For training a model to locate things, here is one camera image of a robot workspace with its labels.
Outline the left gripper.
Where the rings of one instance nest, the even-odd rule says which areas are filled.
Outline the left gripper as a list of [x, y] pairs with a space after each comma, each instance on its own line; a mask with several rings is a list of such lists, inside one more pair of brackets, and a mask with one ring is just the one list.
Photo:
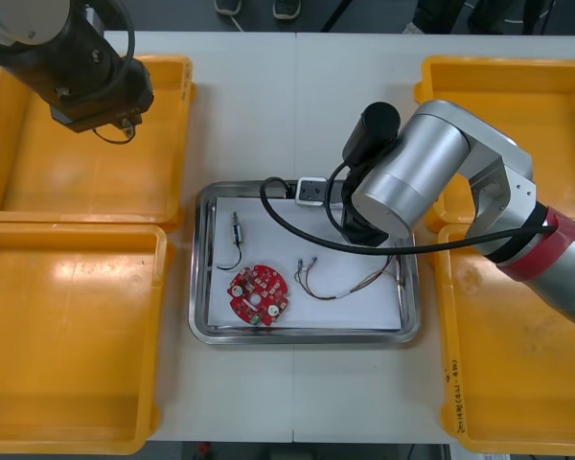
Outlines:
[[138, 59], [134, 58], [122, 80], [121, 102], [129, 116], [142, 116], [154, 101], [150, 72]]

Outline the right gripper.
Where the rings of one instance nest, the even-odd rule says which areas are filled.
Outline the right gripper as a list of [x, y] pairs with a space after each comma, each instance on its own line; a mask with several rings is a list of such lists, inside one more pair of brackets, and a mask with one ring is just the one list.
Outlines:
[[352, 202], [352, 191], [341, 190], [342, 215], [341, 226], [344, 231], [344, 238], [356, 245], [378, 247], [384, 243], [389, 235], [372, 225], [356, 209]]

